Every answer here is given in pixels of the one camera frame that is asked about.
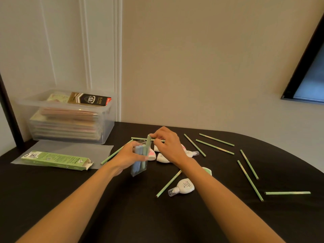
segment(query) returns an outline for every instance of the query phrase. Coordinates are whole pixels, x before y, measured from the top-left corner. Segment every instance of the person's left hand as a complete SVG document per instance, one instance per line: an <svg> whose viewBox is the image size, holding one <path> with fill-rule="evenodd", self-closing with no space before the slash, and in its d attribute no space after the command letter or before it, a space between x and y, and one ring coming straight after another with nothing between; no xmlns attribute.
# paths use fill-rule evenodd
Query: person's left hand
<svg viewBox="0 0 324 243"><path fill-rule="evenodd" d="M148 160L148 156L133 153L133 147L139 145L140 143L136 141L125 144L119 153L110 161L118 168L115 175L119 175L124 169L130 167L136 161L143 162Z"/></svg>

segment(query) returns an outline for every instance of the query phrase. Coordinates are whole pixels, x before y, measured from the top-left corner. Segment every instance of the transparent plastic container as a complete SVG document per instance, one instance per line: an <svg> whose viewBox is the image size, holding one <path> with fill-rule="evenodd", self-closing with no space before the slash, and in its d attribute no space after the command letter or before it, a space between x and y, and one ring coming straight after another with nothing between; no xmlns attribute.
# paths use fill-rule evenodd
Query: transparent plastic container
<svg viewBox="0 0 324 243"><path fill-rule="evenodd" d="M68 103L72 91L51 89L19 99L34 140L103 144L115 124L115 95L99 91L82 93L111 97L106 106Z"/></svg>

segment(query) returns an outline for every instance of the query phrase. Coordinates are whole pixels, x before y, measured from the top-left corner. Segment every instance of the tabletop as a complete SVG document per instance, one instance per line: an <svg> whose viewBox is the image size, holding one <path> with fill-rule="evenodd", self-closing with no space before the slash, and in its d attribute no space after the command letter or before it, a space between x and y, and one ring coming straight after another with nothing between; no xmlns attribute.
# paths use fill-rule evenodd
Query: tabletop
<svg viewBox="0 0 324 243"><path fill-rule="evenodd" d="M116 122L106 145L112 152L131 137L147 137L160 126ZM194 158L212 170L213 177L237 195L287 243L324 242L324 174L298 157L261 140L225 131L170 127L189 151L185 138L213 144L234 153L194 141L206 154ZM229 146L199 133L229 142ZM95 170L14 165L24 150L12 149L0 157L0 241L14 242L58 205ZM240 153L242 149L259 176L256 180ZM261 193L261 202L237 163ZM132 177L130 168L108 184L80 242L228 242L198 192L169 197L155 195L179 171L172 163L149 161L147 170ZM181 173L169 186L186 178ZM310 195L265 195L264 192L310 191Z"/></svg>

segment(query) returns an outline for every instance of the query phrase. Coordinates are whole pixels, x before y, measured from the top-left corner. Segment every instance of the green pencil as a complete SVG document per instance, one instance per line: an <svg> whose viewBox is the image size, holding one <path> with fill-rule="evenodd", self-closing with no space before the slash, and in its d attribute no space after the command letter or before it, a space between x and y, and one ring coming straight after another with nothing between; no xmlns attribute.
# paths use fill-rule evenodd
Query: green pencil
<svg viewBox="0 0 324 243"><path fill-rule="evenodd" d="M104 161L101 162L101 165L103 165L104 163L106 163L108 160L110 160L114 155L116 155L124 146L122 146L120 149L118 149L116 152L114 152L112 155L110 155L107 159L105 159Z"/></svg>
<svg viewBox="0 0 324 243"><path fill-rule="evenodd" d="M192 143L192 145L195 146L195 148L197 148L198 151L200 151L200 153L201 153L204 157L206 157L206 155L203 153L203 151L201 151L200 148L197 147L197 145L196 145L195 143L193 143L193 141L192 141L192 140L191 140L191 139L190 139L186 134L184 134L184 136L189 140L189 142Z"/></svg>
<svg viewBox="0 0 324 243"><path fill-rule="evenodd" d="M134 140L144 140L144 141L146 141L147 140L147 138L139 138L139 137L132 137L132 139L134 139Z"/></svg>
<svg viewBox="0 0 324 243"><path fill-rule="evenodd" d="M261 195L260 195L259 191L257 190L257 188L254 186L252 180L250 179L249 175L246 173L246 171L245 171L245 169L243 168L243 166L241 165L240 161L238 160L237 162L238 162L238 164L240 165L242 171L244 172L246 178L249 180L250 184L252 185L254 191L257 193L259 199L263 202L263 198L261 197Z"/></svg>
<svg viewBox="0 0 324 243"><path fill-rule="evenodd" d="M250 169L252 170L253 175L255 176L255 178L256 178L257 180L259 180L259 177L258 177L257 173L255 173L255 171L254 171L252 165L250 164L250 162L248 161L248 158L246 158L246 156L245 156L245 154L244 154L244 152L243 152L242 150L240 150L240 151L241 151L243 157L245 158L246 162L248 163Z"/></svg>
<svg viewBox="0 0 324 243"><path fill-rule="evenodd" d="M212 144L209 144L209 143L206 143L206 142L202 142L202 141L197 140L197 139L196 139L196 141L197 141L197 142L200 142L200 143L203 143L203 144L205 144L205 145L208 145L208 146L211 146L211 147L217 148L218 150L221 150L221 151L224 151L224 152L227 152L227 153L229 153L229 154L233 154L233 155L234 155L234 153L232 153L232 152L230 152L230 151L227 151L227 150L225 150L225 149L223 149L223 148L216 147L216 146L214 146L214 145L212 145Z"/></svg>
<svg viewBox="0 0 324 243"><path fill-rule="evenodd" d="M181 173L182 171L180 170L178 173L176 173L176 175L164 186L164 188L162 188L161 189L161 191L156 195L156 198L158 198L160 195L161 195L161 193L163 193L164 192L164 190L168 187L168 186L170 186L170 184L180 175L180 173Z"/></svg>
<svg viewBox="0 0 324 243"><path fill-rule="evenodd" d="M210 138L210 139L213 139L213 140L218 141L218 142L225 143L225 144L227 144L227 145L230 145L230 146L233 146L233 147L234 147L234 144L231 144L231 143L228 143L228 142L225 142L225 141L218 140L218 139L213 138L213 137L210 137L210 136L208 136L208 135L203 135L203 134L200 134L200 135L202 135L202 136L204 136L204 137L207 137L207 138Z"/></svg>
<svg viewBox="0 0 324 243"><path fill-rule="evenodd" d="M309 191L302 192L264 192L266 195L279 195L279 194L310 194Z"/></svg>

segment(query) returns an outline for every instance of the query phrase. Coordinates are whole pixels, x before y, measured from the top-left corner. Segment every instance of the gray sheet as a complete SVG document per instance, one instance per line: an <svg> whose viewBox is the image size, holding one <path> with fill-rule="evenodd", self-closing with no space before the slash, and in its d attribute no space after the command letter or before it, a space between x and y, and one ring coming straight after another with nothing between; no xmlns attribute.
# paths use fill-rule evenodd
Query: gray sheet
<svg viewBox="0 0 324 243"><path fill-rule="evenodd" d="M21 157L30 151L41 151L56 154L65 154L79 157L89 158L93 165L90 169L99 169L102 167L101 162L109 155L113 146L85 144L85 143L69 143L69 142L56 142L49 140L40 140L17 159L12 161L13 164L27 165L22 162Z"/></svg>

